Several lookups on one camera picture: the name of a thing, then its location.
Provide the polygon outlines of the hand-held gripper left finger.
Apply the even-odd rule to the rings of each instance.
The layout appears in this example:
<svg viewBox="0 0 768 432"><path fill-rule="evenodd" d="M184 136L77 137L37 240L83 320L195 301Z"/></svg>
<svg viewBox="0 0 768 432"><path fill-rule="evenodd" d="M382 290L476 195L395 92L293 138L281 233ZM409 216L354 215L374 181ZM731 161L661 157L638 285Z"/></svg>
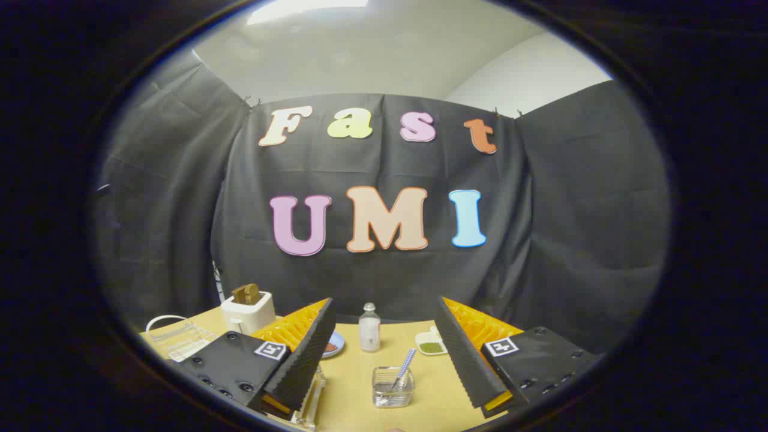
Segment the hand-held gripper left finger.
<svg viewBox="0 0 768 432"><path fill-rule="evenodd" d="M228 331L170 367L209 392L288 420L302 409L336 324L326 298L250 335Z"/></svg>

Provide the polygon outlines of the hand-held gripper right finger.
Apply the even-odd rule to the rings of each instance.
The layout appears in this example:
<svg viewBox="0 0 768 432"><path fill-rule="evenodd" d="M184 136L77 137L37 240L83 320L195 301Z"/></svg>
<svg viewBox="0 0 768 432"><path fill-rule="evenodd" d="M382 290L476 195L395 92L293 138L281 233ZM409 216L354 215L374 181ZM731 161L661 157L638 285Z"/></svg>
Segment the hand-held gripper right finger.
<svg viewBox="0 0 768 432"><path fill-rule="evenodd" d="M446 297L434 322L472 406L486 418L553 397L602 358L546 326L521 330Z"/></svg>

